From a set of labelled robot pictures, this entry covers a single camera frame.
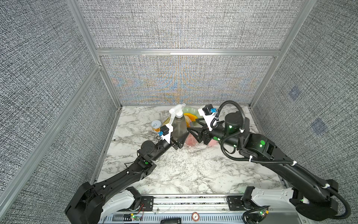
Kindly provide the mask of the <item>translucent pink spray bottle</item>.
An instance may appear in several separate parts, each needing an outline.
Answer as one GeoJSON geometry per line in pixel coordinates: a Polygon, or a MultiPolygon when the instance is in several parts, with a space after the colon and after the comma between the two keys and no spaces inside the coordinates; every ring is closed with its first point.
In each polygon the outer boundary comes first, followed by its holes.
{"type": "Polygon", "coordinates": [[[192,134],[189,134],[185,143],[189,146],[189,147],[194,147],[198,141],[196,140],[196,138],[192,135],[192,134]]]}

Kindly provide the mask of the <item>opaque pink spray bottle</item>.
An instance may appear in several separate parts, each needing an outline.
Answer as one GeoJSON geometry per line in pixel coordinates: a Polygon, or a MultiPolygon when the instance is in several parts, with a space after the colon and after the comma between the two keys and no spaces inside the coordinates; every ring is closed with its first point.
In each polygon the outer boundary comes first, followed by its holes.
{"type": "Polygon", "coordinates": [[[212,139],[209,143],[208,143],[208,146],[209,147],[214,147],[214,146],[217,146],[219,145],[219,142],[217,140],[214,140],[212,139]]]}

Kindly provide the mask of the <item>clear grey spray bottle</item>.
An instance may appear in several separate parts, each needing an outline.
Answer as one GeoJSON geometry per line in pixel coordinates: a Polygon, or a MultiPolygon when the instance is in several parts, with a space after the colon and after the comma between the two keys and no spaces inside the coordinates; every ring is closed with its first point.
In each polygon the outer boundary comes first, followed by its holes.
{"type": "Polygon", "coordinates": [[[184,115],[180,118],[175,117],[172,126],[173,132],[171,135],[174,140],[178,140],[181,136],[187,133],[186,119],[184,115]]]}

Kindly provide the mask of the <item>translucent white spray nozzle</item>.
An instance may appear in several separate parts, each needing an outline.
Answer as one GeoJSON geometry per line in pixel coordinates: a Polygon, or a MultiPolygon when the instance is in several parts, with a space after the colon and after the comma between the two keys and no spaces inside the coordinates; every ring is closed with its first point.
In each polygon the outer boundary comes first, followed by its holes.
{"type": "Polygon", "coordinates": [[[171,115],[171,119],[181,118],[184,115],[183,108],[185,106],[186,106],[186,104],[179,104],[179,105],[176,105],[175,107],[171,108],[169,110],[169,113],[171,115]]]}

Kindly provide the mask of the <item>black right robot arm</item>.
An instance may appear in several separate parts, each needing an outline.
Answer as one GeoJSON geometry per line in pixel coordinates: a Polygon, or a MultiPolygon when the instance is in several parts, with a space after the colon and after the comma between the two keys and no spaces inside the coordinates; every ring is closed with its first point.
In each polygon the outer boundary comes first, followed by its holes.
{"type": "Polygon", "coordinates": [[[272,141],[249,131],[250,120],[241,111],[229,113],[224,121],[219,114],[204,115],[197,120],[201,128],[189,128],[198,142],[220,143],[222,153],[233,161],[261,164],[274,171],[293,187],[288,204],[306,218],[314,221],[346,218],[350,207],[346,205],[343,215],[338,215],[338,203],[332,197],[346,201],[338,194],[338,183],[323,180],[284,154],[272,141]]]}

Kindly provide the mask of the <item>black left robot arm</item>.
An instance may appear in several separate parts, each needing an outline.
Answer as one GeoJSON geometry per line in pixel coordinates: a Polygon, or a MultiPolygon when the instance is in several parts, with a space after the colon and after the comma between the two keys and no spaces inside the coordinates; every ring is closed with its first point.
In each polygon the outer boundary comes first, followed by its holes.
{"type": "Polygon", "coordinates": [[[131,184],[150,175],[156,168],[154,161],[171,147],[182,148],[188,135],[189,132],[186,132],[177,141],[145,141],[138,150],[138,157],[125,170],[102,182],[85,182],[80,185],[64,211],[70,223],[98,223],[106,202],[131,184]]]}

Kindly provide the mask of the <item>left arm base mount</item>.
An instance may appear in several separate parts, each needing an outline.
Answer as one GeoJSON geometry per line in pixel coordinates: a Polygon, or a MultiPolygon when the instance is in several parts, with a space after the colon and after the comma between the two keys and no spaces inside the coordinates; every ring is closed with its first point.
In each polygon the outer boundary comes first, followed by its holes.
{"type": "Polygon", "coordinates": [[[132,194],[134,201],[131,203],[130,207],[125,209],[126,211],[152,211],[154,206],[154,197],[153,196],[143,196],[136,190],[134,187],[128,187],[126,189],[132,194]]]}

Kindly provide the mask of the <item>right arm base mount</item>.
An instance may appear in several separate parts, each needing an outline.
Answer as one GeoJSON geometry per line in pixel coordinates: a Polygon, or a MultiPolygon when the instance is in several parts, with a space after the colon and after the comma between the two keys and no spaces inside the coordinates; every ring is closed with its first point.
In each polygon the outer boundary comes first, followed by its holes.
{"type": "Polygon", "coordinates": [[[246,220],[250,219],[252,221],[258,222],[259,220],[263,220],[266,218],[269,210],[269,205],[263,206],[258,205],[253,201],[253,192],[255,187],[249,186],[245,189],[243,195],[240,196],[227,196],[226,202],[229,206],[230,211],[245,211],[245,215],[243,217],[246,220]]]}

